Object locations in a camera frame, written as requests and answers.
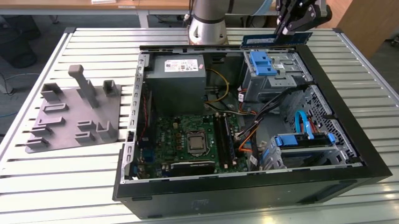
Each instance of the gray plastic stand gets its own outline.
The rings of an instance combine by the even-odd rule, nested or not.
[[[99,145],[117,140],[120,85],[105,80],[93,87],[83,75],[81,65],[71,65],[68,74],[79,87],[61,90],[56,83],[44,84],[27,153]]]

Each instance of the motherboard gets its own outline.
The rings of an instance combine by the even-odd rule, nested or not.
[[[155,149],[143,151],[147,178],[247,171],[245,156],[228,141],[239,131],[233,114],[159,117],[155,126]]]

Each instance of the ram slot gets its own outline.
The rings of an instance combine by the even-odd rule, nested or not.
[[[213,128],[219,155],[219,166],[221,169],[227,169],[232,166],[232,160],[229,156],[229,142],[227,141],[228,133],[225,129],[225,120],[220,115],[213,116]]]
[[[236,154],[235,154],[235,144],[232,142],[232,136],[229,133],[229,125],[228,125],[228,121],[227,121],[227,116],[224,114],[223,116],[223,123],[224,123],[224,130],[225,130],[225,143],[227,143],[227,147],[228,147],[228,154],[229,154],[229,162],[232,163],[232,165],[236,164],[235,160],[236,160]]]

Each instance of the trash bin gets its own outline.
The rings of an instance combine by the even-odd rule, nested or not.
[[[21,31],[15,28],[0,29],[0,56],[17,69],[35,64],[36,55]]]
[[[4,15],[3,18],[12,28],[21,31],[23,37],[27,40],[40,37],[40,30],[31,15]]]

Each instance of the cpu socket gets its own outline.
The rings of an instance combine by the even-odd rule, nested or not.
[[[200,156],[207,152],[205,133],[201,131],[187,132],[188,148],[187,152],[193,156]]]

